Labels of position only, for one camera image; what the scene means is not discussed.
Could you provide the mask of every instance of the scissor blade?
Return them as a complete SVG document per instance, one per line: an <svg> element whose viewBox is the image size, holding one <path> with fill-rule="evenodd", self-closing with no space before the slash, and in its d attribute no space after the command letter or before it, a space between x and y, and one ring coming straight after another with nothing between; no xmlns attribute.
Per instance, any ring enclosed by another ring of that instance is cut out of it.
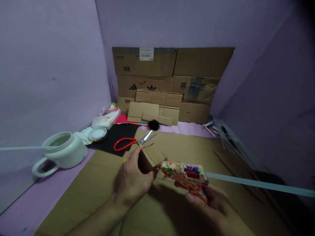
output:
<svg viewBox="0 0 315 236"><path fill-rule="evenodd" d="M151 138L153 138L154 136L156 136L156 134L153 134L153 135L151 135L150 137L148 137L146 141L149 141L149 140L150 140Z"/></svg>
<svg viewBox="0 0 315 236"><path fill-rule="evenodd" d="M150 136L151 133L152 133L152 130L147 135L145 135L141 140L139 140L138 144L142 145L147 140L147 138Z"/></svg>

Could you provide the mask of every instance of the scissor handle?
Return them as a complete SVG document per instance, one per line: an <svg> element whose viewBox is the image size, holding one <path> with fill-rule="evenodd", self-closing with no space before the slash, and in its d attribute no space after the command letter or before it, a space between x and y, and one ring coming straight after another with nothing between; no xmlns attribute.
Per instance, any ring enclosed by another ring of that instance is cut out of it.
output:
<svg viewBox="0 0 315 236"><path fill-rule="evenodd" d="M123 141L123 140L132 140L132 142L129 143L129 144L127 144L126 146L124 146L124 147L122 147L122 148L116 149L117 144L119 144L119 143L120 143L121 141ZM119 140L115 143L115 145L114 145L114 150L115 150L115 151L122 151L122 150L124 150L125 148L131 146L132 144L136 144L136 143L137 143L137 140L134 139L134 138L122 138L122 139L119 139Z"/></svg>

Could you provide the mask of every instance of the purple wall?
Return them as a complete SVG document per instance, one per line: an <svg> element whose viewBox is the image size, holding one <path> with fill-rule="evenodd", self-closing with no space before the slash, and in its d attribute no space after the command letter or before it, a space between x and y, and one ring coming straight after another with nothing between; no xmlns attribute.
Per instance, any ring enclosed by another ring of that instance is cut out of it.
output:
<svg viewBox="0 0 315 236"><path fill-rule="evenodd" d="M315 189L315 34L306 16L291 12L220 118L270 172Z"/></svg>
<svg viewBox="0 0 315 236"><path fill-rule="evenodd" d="M118 96L112 47L224 47L236 51L211 112L217 115L293 8L287 1L96 0L109 79Z"/></svg>
<svg viewBox="0 0 315 236"><path fill-rule="evenodd" d="M0 2L0 147L87 127L111 103L94 0ZM0 152L0 212L34 181L40 151Z"/></svg>

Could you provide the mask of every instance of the black pom pom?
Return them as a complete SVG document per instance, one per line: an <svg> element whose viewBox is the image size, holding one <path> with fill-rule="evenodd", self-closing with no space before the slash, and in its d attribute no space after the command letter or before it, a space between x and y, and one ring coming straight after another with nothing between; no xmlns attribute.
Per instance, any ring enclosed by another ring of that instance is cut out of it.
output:
<svg viewBox="0 0 315 236"><path fill-rule="evenodd" d="M149 121L149 128L153 131L157 131L160 128L160 124L156 120L151 120Z"/></svg>

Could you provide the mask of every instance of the cardboard box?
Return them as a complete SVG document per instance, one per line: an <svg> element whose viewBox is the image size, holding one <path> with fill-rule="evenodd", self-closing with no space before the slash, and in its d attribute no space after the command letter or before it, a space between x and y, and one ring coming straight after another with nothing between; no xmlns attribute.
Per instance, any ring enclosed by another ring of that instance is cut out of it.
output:
<svg viewBox="0 0 315 236"><path fill-rule="evenodd" d="M134 102L134 97L118 97L117 107L122 115L128 115L130 102Z"/></svg>
<svg viewBox="0 0 315 236"><path fill-rule="evenodd" d="M158 115L172 118L173 125L178 124L179 108L182 95L173 92L158 92L139 89L136 94L136 102L159 104Z"/></svg>
<svg viewBox="0 0 315 236"><path fill-rule="evenodd" d="M139 140L147 133L146 130L137 130L135 138ZM220 139L154 133L157 135L145 144L157 145L170 161L202 165L207 172L240 177L226 167L226 162L230 159L240 157L231 156L224 150ZM132 145L130 151L136 148L137 145ZM227 153L225 164L214 152ZM96 150L35 235L64 235L99 208L113 193L116 175L128 154L126 152L121 158ZM251 171L248 166L241 170L242 173ZM196 231L215 235L209 223L187 203L184 196L187 191L175 187L173 180L162 180L163 176L159 172L149 192L131 208L114 228L111 236L196 235ZM270 202L264 202L262 199L265 197L259 197L264 195L261 189L257 195L253 195L241 184L216 179L209 179L209 182L227 193L229 200L255 235L292 235Z"/></svg>
<svg viewBox="0 0 315 236"><path fill-rule="evenodd" d="M206 104L182 102L179 111L179 121L205 124L210 113L211 106Z"/></svg>
<svg viewBox="0 0 315 236"><path fill-rule="evenodd" d="M142 119L145 121L156 120L162 125L168 125L168 126L173 125L173 119L172 118L166 117L166 116L160 116L160 115L156 116L156 115L153 115L153 114L147 113L147 112L143 113Z"/></svg>
<svg viewBox="0 0 315 236"><path fill-rule="evenodd" d="M142 119L144 112L158 116L158 105L151 103L130 102L127 121L147 123Z"/></svg>
<svg viewBox="0 0 315 236"><path fill-rule="evenodd" d="M176 48L154 48L151 61L141 61L139 48L113 47L116 74L173 76Z"/></svg>
<svg viewBox="0 0 315 236"><path fill-rule="evenodd" d="M117 75L118 93L121 97L136 97L137 89L171 92L172 77Z"/></svg>
<svg viewBox="0 0 315 236"><path fill-rule="evenodd" d="M211 105L219 82L219 78L174 77L172 92L183 94L183 102Z"/></svg>
<svg viewBox="0 0 315 236"><path fill-rule="evenodd" d="M174 76L221 78L235 48L179 48Z"/></svg>
<svg viewBox="0 0 315 236"><path fill-rule="evenodd" d="M139 170L143 174L147 174L154 170L162 161L167 160L163 152L156 144L151 144L141 149L138 159Z"/></svg>

